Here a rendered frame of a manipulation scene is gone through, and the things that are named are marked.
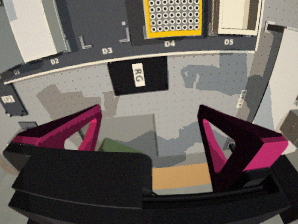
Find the yellow tip rack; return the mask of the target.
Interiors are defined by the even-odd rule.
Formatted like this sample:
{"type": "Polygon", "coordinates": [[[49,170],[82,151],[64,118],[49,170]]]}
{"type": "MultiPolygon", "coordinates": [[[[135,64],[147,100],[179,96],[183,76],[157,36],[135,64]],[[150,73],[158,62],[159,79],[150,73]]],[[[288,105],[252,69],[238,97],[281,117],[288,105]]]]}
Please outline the yellow tip rack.
{"type": "Polygon", "coordinates": [[[202,0],[143,0],[149,38],[201,35],[202,0]]]}

